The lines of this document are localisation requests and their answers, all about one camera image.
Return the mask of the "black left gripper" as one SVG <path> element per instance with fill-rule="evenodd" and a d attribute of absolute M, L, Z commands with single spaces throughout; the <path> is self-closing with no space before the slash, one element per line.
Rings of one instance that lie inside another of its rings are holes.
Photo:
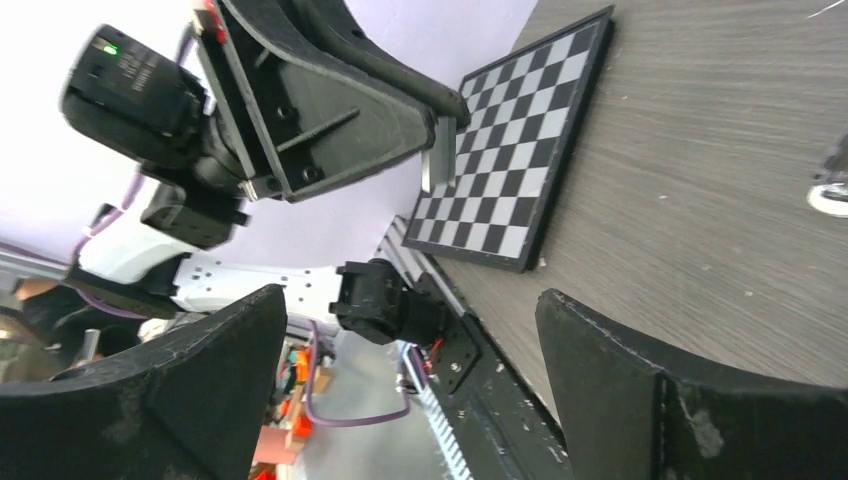
<path fill-rule="evenodd" d="M 67 123 L 158 181 L 142 223 L 207 250 L 251 200 L 314 197 L 431 148 L 429 105 L 321 50 L 292 1 L 201 1 L 198 54 L 216 99 L 176 61 L 99 26 L 60 100 Z"/>

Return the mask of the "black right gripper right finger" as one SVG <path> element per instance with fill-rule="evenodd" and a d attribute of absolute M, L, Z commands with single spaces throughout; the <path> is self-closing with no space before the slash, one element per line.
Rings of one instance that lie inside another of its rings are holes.
<path fill-rule="evenodd" d="M 556 289 L 536 324 L 579 479 L 843 479 L 847 392 L 693 354 Z"/>

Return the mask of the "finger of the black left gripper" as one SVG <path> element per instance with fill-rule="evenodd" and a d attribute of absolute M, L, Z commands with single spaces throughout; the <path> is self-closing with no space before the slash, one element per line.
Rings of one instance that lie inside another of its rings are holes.
<path fill-rule="evenodd" d="M 321 50 L 429 105 L 440 117 L 453 117 L 459 129 L 471 114 L 464 97 L 406 65 L 374 43 L 343 0 L 293 0 L 306 37 Z"/>

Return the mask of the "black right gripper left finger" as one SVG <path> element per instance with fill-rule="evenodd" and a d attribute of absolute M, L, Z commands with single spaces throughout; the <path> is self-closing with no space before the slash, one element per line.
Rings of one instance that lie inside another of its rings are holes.
<path fill-rule="evenodd" d="M 286 333 L 262 287 L 186 326 L 1 388 L 5 479 L 244 479 Z"/>

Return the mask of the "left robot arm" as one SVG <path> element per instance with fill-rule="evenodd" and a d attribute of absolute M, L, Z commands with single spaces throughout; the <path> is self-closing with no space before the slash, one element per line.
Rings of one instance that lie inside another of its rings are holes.
<path fill-rule="evenodd" d="M 386 260 L 286 269 L 222 262 L 211 250 L 247 224 L 244 200 L 302 201 L 414 153 L 425 191 L 447 184 L 470 121 L 460 93 L 372 42 L 342 1 L 206 1 L 185 39 L 204 80 L 109 25 L 70 69 L 68 124 L 136 161 L 157 188 L 145 205 L 102 209 L 66 282 L 114 313 L 160 319 L 278 284 L 291 314 L 373 343 L 440 338 L 450 309 Z"/>

